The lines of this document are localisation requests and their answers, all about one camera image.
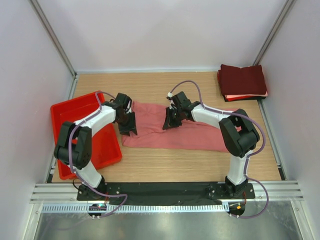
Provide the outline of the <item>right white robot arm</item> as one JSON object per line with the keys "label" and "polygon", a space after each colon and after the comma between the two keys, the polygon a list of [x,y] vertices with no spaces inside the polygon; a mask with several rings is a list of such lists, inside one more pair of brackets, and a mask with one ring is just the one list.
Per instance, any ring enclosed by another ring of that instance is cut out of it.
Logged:
{"label": "right white robot arm", "polygon": [[167,94],[170,101],[166,108],[162,129],[178,128],[183,120],[204,123],[220,130],[227,151],[230,167],[225,177],[225,192],[231,198],[241,196],[248,184],[247,169],[251,154],[260,135],[243,109],[222,111],[209,108],[201,102],[191,102],[184,92]]}

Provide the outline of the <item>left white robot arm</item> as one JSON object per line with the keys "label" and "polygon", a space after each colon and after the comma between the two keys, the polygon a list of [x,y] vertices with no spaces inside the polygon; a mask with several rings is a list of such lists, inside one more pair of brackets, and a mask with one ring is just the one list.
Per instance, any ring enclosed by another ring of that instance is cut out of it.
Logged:
{"label": "left white robot arm", "polygon": [[98,107],[95,111],[74,122],[66,121],[60,127],[55,144],[54,157],[69,167],[82,184],[87,186],[88,194],[101,200],[106,194],[105,180],[92,163],[92,138],[105,126],[118,124],[119,133],[129,136],[138,134],[136,117],[132,110],[133,100],[124,93],[118,93],[111,100],[102,102],[94,93]]}

